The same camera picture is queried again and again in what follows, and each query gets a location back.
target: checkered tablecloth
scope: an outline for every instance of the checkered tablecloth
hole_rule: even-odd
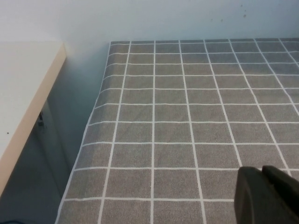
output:
[[[299,179],[299,38],[112,42],[59,224],[235,223],[240,166]]]

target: white wall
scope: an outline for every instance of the white wall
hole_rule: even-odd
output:
[[[0,0],[0,41],[65,42],[49,104],[73,163],[109,41],[296,37],[298,11],[298,0]]]

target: white grid lines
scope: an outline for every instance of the white grid lines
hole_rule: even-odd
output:
[[[86,124],[55,224],[68,223],[65,221],[67,206],[97,204],[99,211],[96,211],[95,219],[100,224],[107,222],[107,214],[118,212],[115,211],[116,207],[126,209],[119,206],[123,203],[134,205],[134,201],[145,202],[147,222],[151,224],[159,216],[157,209],[161,203],[157,202],[198,202],[201,211],[197,213],[202,214],[199,221],[202,219],[204,224],[208,224],[211,210],[205,203],[233,203],[233,181],[236,181],[242,163],[246,166],[256,164],[261,170],[264,161],[269,159],[270,164],[289,175],[292,171],[299,172],[299,167],[294,165],[290,155],[290,151],[299,147],[294,134],[296,130],[290,136],[287,130],[286,135],[280,135],[284,130],[278,130],[280,127],[295,129],[299,126],[299,120],[296,119],[299,116],[299,102],[295,103],[297,96],[293,97],[291,92],[299,90],[299,86],[283,86],[288,79],[299,76],[293,72],[296,66],[299,68],[299,64],[291,54],[298,51],[287,50],[287,42],[297,41],[269,40],[110,44],[111,51],[107,53],[101,84],[103,90],[100,89]],[[270,44],[262,44],[270,42],[279,46],[282,44],[284,48],[280,46],[279,52],[270,52]],[[254,52],[248,52],[248,46],[253,46]],[[280,63],[282,53],[288,54],[292,60]],[[285,68],[292,68],[293,74],[288,74]],[[135,83],[125,84],[128,80]],[[272,91],[279,93],[279,101],[271,95]],[[244,93],[244,96],[235,97],[234,93]],[[266,105],[288,106],[279,107],[281,111],[275,113]],[[240,110],[238,116],[241,117],[235,119],[236,110]],[[290,119],[281,114],[283,110],[292,110]],[[220,127],[223,127],[225,135],[216,130]],[[257,131],[259,127],[263,127],[261,137],[255,136],[255,133],[248,138],[244,136],[247,132],[250,135],[252,131]],[[93,183],[93,175],[99,179],[96,183]],[[226,180],[219,181],[218,176]],[[111,185],[122,178],[124,184],[119,182]],[[82,180],[86,182],[85,189],[76,184]],[[121,218],[125,220],[131,215],[130,211],[126,213],[120,211],[116,216],[123,215]]]
[[[205,49],[206,49],[206,52],[207,52],[206,41],[204,41],[204,45],[205,45]],[[211,64],[210,56],[208,55],[207,58],[209,60],[211,71],[214,75],[214,70],[213,70],[213,67],[212,67],[212,64]],[[221,103],[221,106],[222,106],[222,110],[223,110],[223,113],[224,113],[224,117],[225,117],[225,120],[226,120],[226,123],[227,123],[227,126],[228,126],[229,134],[230,134],[230,137],[231,137],[233,145],[234,145],[234,149],[235,149],[235,153],[236,153],[236,156],[237,156],[237,159],[238,159],[238,162],[239,162],[239,166],[241,167],[242,166],[241,158],[240,158],[240,155],[239,155],[239,152],[238,152],[237,145],[235,144],[235,138],[234,138],[232,129],[231,129],[229,121],[228,121],[228,116],[227,116],[226,111],[225,111],[225,107],[224,107],[224,104],[223,104],[223,101],[222,101],[222,97],[221,97],[221,94],[220,94],[220,91],[219,91],[219,88],[218,88],[217,80],[216,80],[215,76],[213,78],[214,78],[214,82],[215,82],[215,85],[216,85],[219,100],[220,100],[220,103]]]
[[[234,49],[233,49],[233,46],[232,46],[231,42],[230,42],[230,47],[231,47],[231,49],[232,49],[232,51],[233,51],[233,53],[234,53],[234,55],[235,55],[235,58],[236,58],[237,62],[239,62],[239,59],[238,59],[238,57],[237,57],[236,54],[235,54],[235,51],[234,51]],[[253,90],[251,89],[251,86],[250,86],[250,84],[249,84],[249,82],[248,82],[248,80],[247,80],[247,78],[246,78],[246,75],[245,75],[245,73],[244,73],[244,71],[243,71],[243,69],[242,69],[242,66],[241,66],[240,64],[239,64],[239,67],[240,67],[240,69],[241,69],[241,71],[242,71],[242,73],[243,73],[243,75],[244,75],[244,79],[245,79],[245,81],[246,81],[248,87],[250,88],[250,92],[251,92],[251,94],[252,94],[252,96],[253,96],[253,98],[254,98],[256,104],[257,104],[257,107],[258,107],[258,109],[259,109],[259,111],[260,111],[260,113],[261,113],[261,115],[262,115],[262,118],[263,118],[263,120],[264,120],[264,122],[265,122],[265,124],[266,124],[266,126],[267,126],[267,129],[268,129],[268,131],[269,131],[269,133],[270,133],[270,136],[271,136],[271,138],[272,138],[272,140],[273,140],[273,142],[274,142],[274,144],[275,144],[275,146],[276,146],[276,148],[277,148],[277,150],[278,150],[278,153],[279,153],[279,155],[280,155],[280,158],[281,158],[281,160],[282,160],[282,162],[283,162],[285,168],[286,168],[286,169],[289,169],[289,167],[288,167],[288,165],[286,164],[286,161],[285,161],[285,159],[284,159],[284,157],[283,157],[283,155],[282,155],[282,153],[281,153],[281,150],[280,150],[280,148],[279,148],[279,146],[278,146],[278,144],[277,144],[277,142],[276,142],[276,139],[275,139],[275,137],[274,137],[274,135],[273,135],[273,133],[272,133],[270,127],[269,127],[269,124],[268,124],[268,122],[267,122],[267,120],[266,120],[266,118],[265,118],[265,116],[264,116],[264,114],[263,114],[263,111],[262,111],[262,109],[261,109],[261,107],[260,107],[260,105],[259,105],[259,103],[258,103],[258,100],[257,100],[257,98],[256,98],[256,96],[255,96]]]
[[[130,52],[130,49],[131,49],[131,42],[130,42],[130,45],[129,45],[128,52]],[[105,196],[106,196],[106,191],[107,191],[107,185],[108,185],[110,167],[111,167],[111,162],[112,162],[112,156],[113,156],[113,150],[114,150],[114,143],[115,143],[115,139],[116,139],[117,125],[118,125],[118,120],[119,120],[119,117],[120,117],[121,100],[122,100],[123,88],[125,86],[125,79],[126,79],[126,73],[127,73],[127,68],[128,68],[128,61],[129,61],[129,54],[127,56],[127,64],[126,64],[126,68],[125,68],[125,75],[124,75],[123,81],[122,81],[122,90],[121,90],[120,101],[119,101],[119,106],[118,106],[118,110],[117,110],[116,123],[115,123],[114,134],[113,134],[113,142],[112,142],[112,145],[111,145],[111,151],[110,151],[108,169],[107,169],[106,178],[105,178],[105,184],[104,184],[104,189],[103,189],[103,196],[102,196],[103,200],[101,201],[101,205],[100,205],[98,224],[101,223],[103,209],[104,209],[104,202],[105,202]]]
[[[152,145],[151,145],[151,186],[150,186],[150,223],[154,223],[154,177],[155,177],[155,74],[156,74],[156,41],[154,44],[154,69],[153,69],[153,108],[152,108]]]
[[[190,126],[190,134],[191,134],[191,141],[192,141],[194,163],[195,163],[195,167],[198,168],[198,162],[197,162],[197,156],[196,156],[196,150],[195,150],[195,144],[194,144],[194,135],[193,135],[193,129],[192,129],[192,123],[191,123],[191,114],[190,114],[188,93],[187,93],[187,85],[186,85],[186,79],[185,79],[185,76],[184,76],[185,71],[184,71],[183,56],[182,56],[182,49],[181,49],[181,42],[180,41],[179,41],[178,46],[179,46],[179,52],[180,52],[180,57],[181,57],[181,65],[182,65],[182,71],[183,71],[183,81],[184,81],[184,87],[185,87],[185,97],[186,97],[187,110],[188,110],[188,119],[189,119],[189,126]],[[198,189],[199,189],[199,196],[200,196],[201,199],[203,199],[203,194],[202,194],[198,169],[196,169],[196,177],[197,177],[197,184],[198,184]],[[201,201],[201,210],[202,210],[203,224],[206,224],[206,212],[205,212],[205,205],[204,205],[203,201]]]
[[[108,53],[107,53],[106,65],[107,65],[107,62],[108,62],[109,50],[108,50]],[[71,169],[70,177],[69,177],[69,180],[68,180],[68,182],[67,182],[67,184],[66,184],[65,191],[64,191],[64,195],[62,196],[62,199],[61,199],[61,202],[60,202],[60,205],[59,205],[59,208],[58,208],[58,211],[57,211],[57,217],[56,217],[56,220],[55,220],[55,224],[58,224],[58,221],[59,221],[59,218],[60,218],[61,209],[62,209],[63,203],[64,203],[64,201],[65,201],[66,194],[67,194],[67,192],[68,192],[68,190],[69,190],[69,187],[70,187],[70,184],[71,184],[71,179],[72,179],[72,177],[73,177],[74,170],[75,170],[75,168],[76,168],[76,166],[77,166],[78,159],[79,159],[79,156],[80,156],[82,147],[83,147],[83,142],[84,142],[84,139],[85,139],[85,136],[86,136],[86,132],[87,132],[87,129],[88,129],[88,124],[89,124],[89,122],[90,122],[90,120],[91,120],[91,118],[92,118],[92,116],[93,116],[93,111],[94,111],[94,108],[95,108],[95,106],[96,106],[96,104],[97,104],[97,102],[98,102],[99,95],[100,95],[100,94],[98,94],[98,97],[97,97],[97,99],[96,99],[96,101],[95,101],[95,103],[94,103],[94,106],[93,106],[93,110],[92,110],[92,112],[91,112],[91,114],[90,114],[90,116],[89,116],[89,118],[88,118],[87,124],[86,124],[86,126],[85,126],[85,130],[84,130],[83,137],[82,137],[82,141],[81,141],[81,146],[80,146],[78,155],[77,155],[77,157],[76,157],[74,166],[73,166],[73,168]]]

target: black object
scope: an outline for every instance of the black object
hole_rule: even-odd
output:
[[[299,224],[299,182],[273,166],[241,167],[235,216],[238,224]]]

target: white table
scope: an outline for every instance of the white table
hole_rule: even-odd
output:
[[[65,58],[62,42],[0,42],[0,195]]]

